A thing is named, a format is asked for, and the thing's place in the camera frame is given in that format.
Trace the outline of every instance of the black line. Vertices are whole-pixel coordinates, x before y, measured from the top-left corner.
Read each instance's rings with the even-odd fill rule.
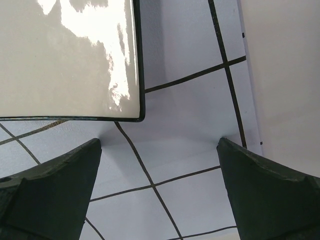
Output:
[[[101,197],[94,198],[94,199],[91,199],[90,202],[92,203],[92,202],[95,202],[95,201],[99,201],[99,200],[102,200],[102,199],[111,198],[111,197],[118,196],[118,195],[121,195],[121,194],[127,194],[127,193],[131,193],[131,192],[135,192],[135,191],[140,191],[140,190],[144,190],[144,189],[150,189],[150,188],[152,188],[151,185],[149,185],[149,186],[137,187],[137,188],[132,188],[132,189],[129,189],[129,190],[120,191],[120,192],[116,192],[116,193],[109,194],[109,195],[106,195],[106,196],[101,196]]]
[[[88,222],[88,224],[93,228],[93,230],[95,230],[95,232],[99,235],[99,237],[102,239],[102,240],[106,240],[102,235],[101,233],[98,231],[98,229],[89,221],[89,219],[86,217],[85,220]]]
[[[15,138],[16,136],[13,135],[5,126],[3,126],[0,123],[0,128],[2,128],[7,134],[10,135],[10,137]],[[29,148],[27,148],[26,145],[24,145],[20,140],[16,140],[18,142],[18,144],[20,144],[21,147],[23,147],[23,149],[31,156],[31,158],[36,162],[36,164],[40,165],[41,163],[39,162],[39,160],[36,158],[36,156],[29,150]]]
[[[195,172],[192,172],[192,173],[189,173],[189,174],[185,174],[185,175],[177,176],[177,177],[165,180],[165,181],[161,181],[159,183],[156,183],[155,186],[158,187],[158,186],[160,186],[162,184],[167,184],[167,183],[179,180],[179,179],[184,179],[184,178],[191,177],[191,176],[194,176],[194,175],[203,174],[203,173],[210,172],[210,171],[213,171],[213,170],[216,170],[216,169],[220,169],[220,168],[221,168],[221,166],[214,166],[214,167],[207,168],[207,169],[204,169],[204,170],[195,171]]]
[[[136,156],[136,158],[137,158],[137,160],[138,160],[138,162],[139,162],[139,164],[140,164],[140,166],[141,166],[144,174],[145,174],[146,177],[148,178],[148,180],[149,180],[149,182],[150,182],[150,185],[151,185],[152,189],[154,190],[154,193],[155,193],[156,196],[158,197],[160,203],[162,204],[162,207],[164,208],[164,210],[165,210],[166,214],[168,215],[169,219],[171,220],[171,223],[172,223],[172,225],[174,226],[174,228],[175,228],[175,230],[176,230],[176,233],[177,233],[178,236],[179,236],[178,239],[179,239],[179,240],[184,240],[184,239],[182,238],[182,235],[181,235],[178,227],[177,227],[176,222],[174,221],[171,213],[169,212],[169,209],[167,208],[167,206],[166,206],[164,200],[162,199],[162,197],[160,196],[160,193],[158,192],[158,190],[157,190],[157,188],[156,188],[156,186],[155,186],[155,184],[154,184],[154,182],[153,182],[153,180],[152,180],[152,178],[151,178],[151,176],[150,176],[150,174],[149,174],[149,172],[148,172],[148,170],[147,170],[144,162],[142,161],[142,159],[141,159],[141,157],[140,157],[140,155],[139,155],[139,153],[138,153],[138,150],[136,149],[134,143],[131,141],[130,137],[125,133],[125,131],[123,130],[123,128],[121,127],[121,125],[119,124],[119,122],[115,121],[114,123],[115,123],[115,126],[118,128],[118,130],[122,133],[122,135],[125,137],[125,139],[126,139],[127,142],[129,143],[131,149],[133,150],[134,155]]]
[[[214,0],[208,0],[208,3],[209,3],[212,21],[213,21],[213,25],[214,25],[214,29],[215,29],[215,34],[216,34],[217,41],[218,41],[219,48],[220,48],[222,61],[223,61],[223,63],[226,64],[226,63],[228,63],[228,58],[227,58],[225,44],[224,44],[224,41],[222,38],[221,30],[220,30],[220,25],[219,25],[219,21],[218,21],[217,12],[216,12],[215,2],[214,2]],[[237,100],[234,82],[232,80],[230,67],[228,65],[226,65],[224,69],[225,69],[226,78],[227,78],[228,84],[229,84],[229,89],[230,89],[230,93],[231,93],[231,98],[232,98],[232,103],[233,103],[233,107],[234,107],[234,111],[235,111],[236,120],[238,123],[241,143],[244,148],[247,148],[244,126],[243,126],[242,119],[241,119],[239,104],[238,104],[238,100]]]
[[[51,128],[53,128],[55,126],[58,126],[60,124],[63,124],[65,122],[68,122],[68,121],[67,120],[55,121],[55,122],[53,122],[51,124],[48,124],[48,125],[43,126],[43,127],[40,127],[40,128],[38,128],[36,130],[29,131],[27,133],[24,133],[24,134],[21,134],[21,135],[18,135],[18,136],[15,136],[15,137],[0,141],[0,146],[3,145],[3,144],[7,144],[7,143],[10,143],[10,142],[19,140],[19,139],[23,139],[23,138],[29,137],[29,136],[34,135],[34,134],[41,133],[41,132],[43,132],[45,130],[51,129]]]
[[[199,234],[193,234],[193,235],[184,236],[183,238],[184,239],[188,239],[188,238],[193,238],[193,237],[198,237],[198,236],[203,236],[203,235],[208,235],[208,234],[214,234],[214,233],[217,233],[217,232],[220,232],[220,231],[223,231],[223,230],[227,230],[227,229],[236,229],[236,228],[237,228],[237,226],[227,226],[227,227],[220,228],[220,229],[217,229],[217,230],[214,230],[214,231],[208,231],[208,232],[203,232],[203,233],[199,233]],[[168,240],[179,240],[179,238],[171,238],[171,239],[168,239]]]
[[[161,84],[161,85],[158,85],[158,86],[150,87],[150,88],[145,90],[145,93],[147,94],[147,93],[151,93],[151,92],[154,92],[154,91],[157,91],[157,90],[160,90],[160,89],[165,89],[165,88],[172,87],[174,85],[182,84],[182,83],[185,83],[187,81],[190,81],[190,80],[196,79],[198,77],[201,77],[203,75],[210,74],[210,73],[213,73],[213,72],[218,71],[220,69],[223,69],[226,66],[231,66],[231,65],[234,65],[234,64],[241,63],[241,62],[243,62],[245,60],[247,60],[246,56],[242,56],[242,57],[239,57],[237,59],[231,60],[229,62],[222,63],[222,64],[219,64],[219,65],[207,68],[205,70],[196,72],[196,73],[191,74],[189,76],[185,76],[185,77],[180,78],[178,80],[174,80],[174,81],[171,81],[171,82],[168,82],[168,83],[165,83],[165,84]]]
[[[155,186],[155,187],[158,187],[158,186],[160,186],[160,185],[167,184],[167,183],[170,183],[170,182],[179,180],[179,179],[184,179],[184,178],[191,177],[191,176],[194,176],[194,175],[203,174],[203,173],[210,172],[210,171],[213,171],[213,170],[216,170],[216,169],[220,169],[220,168],[221,168],[220,166],[214,166],[214,167],[210,167],[210,168],[207,168],[207,169],[204,169],[204,170],[191,172],[191,173],[189,173],[189,174],[177,176],[177,177],[174,177],[174,178],[165,180],[165,181],[161,181],[161,182],[159,182],[159,183],[155,183],[154,186]],[[127,194],[127,193],[131,193],[131,192],[135,192],[135,191],[140,191],[140,190],[144,190],[144,189],[150,189],[150,188],[152,188],[152,186],[151,186],[151,185],[148,185],[148,186],[142,186],[142,187],[132,188],[132,189],[125,190],[125,191],[119,191],[119,192],[112,193],[112,194],[109,194],[109,195],[106,195],[106,196],[101,196],[101,197],[93,198],[93,199],[90,200],[90,202],[95,202],[95,201],[99,201],[99,200],[102,200],[102,199],[107,199],[107,198],[111,198],[111,197],[114,197],[114,196],[118,196],[118,195],[121,195],[121,194]]]

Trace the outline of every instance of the grid pattern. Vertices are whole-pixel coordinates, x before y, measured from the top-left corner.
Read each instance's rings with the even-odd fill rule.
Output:
[[[246,64],[246,56],[242,55],[237,58],[233,58],[231,60],[229,59],[228,51],[226,51],[226,44],[228,44],[228,43],[224,42],[224,38],[223,38],[224,34],[222,33],[222,30],[221,30],[221,24],[219,22],[219,15],[217,14],[217,9],[216,9],[216,2],[217,1],[214,1],[214,0],[208,0],[207,7],[208,7],[210,14],[211,14],[212,31],[214,31],[215,35],[216,35],[222,63],[217,64],[212,67],[209,67],[207,69],[198,71],[196,73],[190,74],[188,76],[185,76],[185,77],[182,77],[182,78],[179,78],[176,80],[172,80],[170,82],[166,82],[166,83],[155,85],[155,86],[150,86],[147,89],[145,89],[145,93],[148,96],[149,94],[151,94],[153,92],[158,92],[158,91],[160,92],[160,91],[167,89],[167,88],[171,88],[171,87],[174,87],[177,85],[186,84],[186,82],[195,80],[195,79],[200,78],[202,76],[208,76],[208,75],[215,73],[215,72],[218,72],[218,71],[224,71],[224,74],[227,79],[227,84],[228,84],[231,100],[232,100],[233,109],[235,112],[237,128],[238,128],[238,133],[239,133],[239,139],[240,139],[240,142],[242,143],[242,146],[247,148],[247,146],[249,147],[251,143],[248,144],[248,139],[246,139],[246,135],[252,135],[252,134],[246,132],[247,128],[246,128],[245,124],[243,124],[242,116],[245,116],[245,113],[247,113],[247,112],[244,110],[241,111],[241,104],[238,102],[238,99],[237,99],[239,97],[239,95],[236,95],[237,85],[233,81],[233,77],[234,77],[233,66],[240,66],[242,63]],[[3,122],[3,124],[0,123],[0,128],[2,130],[4,130],[4,132],[6,132],[10,136],[10,138],[0,141],[0,146],[11,143],[13,141],[16,141],[30,155],[30,157],[34,160],[34,162],[36,164],[41,164],[41,162],[42,162],[41,159],[38,159],[36,157],[37,154],[34,154],[32,152],[32,149],[29,149],[27,147],[28,144],[24,143],[24,139],[28,139],[29,137],[41,134],[42,132],[45,132],[45,131],[47,132],[51,129],[56,128],[59,125],[64,125],[67,122],[68,121],[56,121],[51,124],[45,125],[43,127],[37,128],[35,130],[31,130],[29,132],[26,132],[23,134],[17,134],[17,135],[14,135],[12,133],[12,131],[10,131],[8,129],[8,127],[6,127],[5,122]],[[220,169],[220,166],[216,165],[216,166],[207,167],[207,168],[204,168],[201,170],[189,172],[187,174],[180,174],[179,176],[171,177],[169,179],[161,180],[161,181],[159,181],[158,178],[156,177],[157,180],[155,180],[155,177],[153,177],[154,174],[150,173],[148,170],[148,166],[146,166],[145,159],[143,157],[141,157],[140,150],[136,146],[135,140],[131,139],[129,137],[129,134],[126,131],[127,123],[120,124],[119,122],[115,122],[114,124],[115,124],[115,129],[119,133],[121,133],[121,135],[123,136],[123,138],[127,142],[126,144],[128,144],[130,146],[131,151],[133,151],[134,156],[135,156],[135,160],[138,162],[140,168],[143,171],[143,174],[146,177],[146,180],[142,181],[142,182],[144,182],[146,184],[143,186],[126,189],[123,191],[113,192],[111,194],[104,194],[104,195],[100,194],[100,196],[97,196],[97,197],[94,197],[94,194],[92,194],[93,198],[90,201],[90,205],[93,203],[100,203],[101,201],[105,201],[110,198],[113,199],[117,196],[122,196],[122,195],[126,195],[129,193],[136,193],[136,192],[146,193],[145,191],[153,191],[159,204],[163,208],[166,216],[169,218],[169,220],[172,224],[172,227],[173,227],[173,229],[176,233],[176,236],[177,236],[174,238],[167,238],[169,240],[196,239],[196,237],[210,236],[211,234],[214,234],[214,233],[223,232],[223,231],[226,231],[229,229],[236,229],[237,228],[235,225],[226,225],[226,226],[221,227],[219,229],[212,229],[210,231],[198,232],[198,233],[194,233],[194,234],[184,234],[186,231],[185,230],[182,231],[181,225],[177,224],[177,220],[175,218],[175,215],[171,211],[172,208],[168,205],[169,203],[166,201],[166,199],[168,199],[168,198],[164,197],[164,195],[162,194],[162,192],[164,190],[159,187],[169,186],[172,183],[179,183],[180,181],[182,181],[184,179],[196,178],[197,176],[200,176],[200,175],[203,176],[203,175],[211,173],[213,171],[218,171]],[[258,145],[262,145],[262,142],[260,140],[258,140]],[[103,233],[101,232],[102,229],[99,229],[99,227],[97,227],[94,222],[90,221],[88,215],[85,219],[84,224],[88,224],[92,228],[92,230],[94,230],[96,232],[99,239],[102,239],[102,240],[108,239],[107,236],[104,236]]]

